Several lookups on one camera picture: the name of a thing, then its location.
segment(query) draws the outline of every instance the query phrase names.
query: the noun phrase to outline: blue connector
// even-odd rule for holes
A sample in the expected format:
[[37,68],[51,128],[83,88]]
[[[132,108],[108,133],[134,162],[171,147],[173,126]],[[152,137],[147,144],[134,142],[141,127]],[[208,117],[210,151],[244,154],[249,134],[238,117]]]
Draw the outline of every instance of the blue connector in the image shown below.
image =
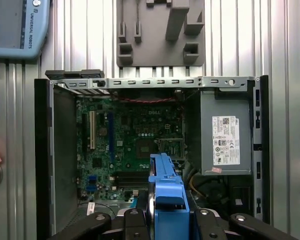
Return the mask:
[[190,210],[182,178],[165,153],[151,154],[154,185],[154,238],[155,240],[188,240]]
[[88,181],[97,181],[97,175],[88,176]]
[[87,193],[90,192],[90,193],[93,194],[94,192],[97,191],[97,186],[90,185],[90,186],[87,186],[87,187],[85,188],[85,190],[86,190]]

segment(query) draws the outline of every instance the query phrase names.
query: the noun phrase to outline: barcode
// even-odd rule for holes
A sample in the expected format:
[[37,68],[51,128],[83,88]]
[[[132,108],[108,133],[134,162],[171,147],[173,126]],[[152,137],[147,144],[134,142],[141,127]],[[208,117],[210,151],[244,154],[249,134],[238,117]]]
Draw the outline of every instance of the barcode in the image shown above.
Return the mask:
[[230,120],[229,120],[228,117],[222,119],[222,123],[223,123],[224,125],[229,124],[229,121],[230,121]]

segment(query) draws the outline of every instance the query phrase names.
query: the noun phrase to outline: green circuit board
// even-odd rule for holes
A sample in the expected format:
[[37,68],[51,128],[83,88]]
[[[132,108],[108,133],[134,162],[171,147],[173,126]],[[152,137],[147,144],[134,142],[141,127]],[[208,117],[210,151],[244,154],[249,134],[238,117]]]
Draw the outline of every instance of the green circuit board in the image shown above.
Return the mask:
[[147,189],[150,154],[185,160],[183,111],[175,102],[78,98],[77,185],[83,198],[129,200]]

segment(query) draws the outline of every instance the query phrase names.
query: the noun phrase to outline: black side panel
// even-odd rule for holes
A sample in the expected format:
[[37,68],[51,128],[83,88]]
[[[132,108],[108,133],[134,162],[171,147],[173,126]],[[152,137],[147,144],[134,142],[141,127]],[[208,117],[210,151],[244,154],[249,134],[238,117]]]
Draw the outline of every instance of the black side panel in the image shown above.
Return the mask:
[[269,130],[269,76],[260,77],[262,111],[262,190],[263,221],[270,224],[270,130]]
[[37,240],[50,237],[49,81],[34,80],[34,134]]

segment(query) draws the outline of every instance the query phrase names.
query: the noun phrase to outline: metal panel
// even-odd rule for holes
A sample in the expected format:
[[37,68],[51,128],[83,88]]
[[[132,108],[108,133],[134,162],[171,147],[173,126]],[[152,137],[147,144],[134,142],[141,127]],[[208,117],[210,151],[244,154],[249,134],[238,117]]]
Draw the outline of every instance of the metal panel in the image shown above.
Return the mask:
[[53,1],[39,64],[0,63],[0,240],[36,237],[33,79],[54,69],[103,69],[107,78],[269,74],[271,220],[300,239],[300,0],[206,0],[204,8],[203,67],[119,69],[115,2]]

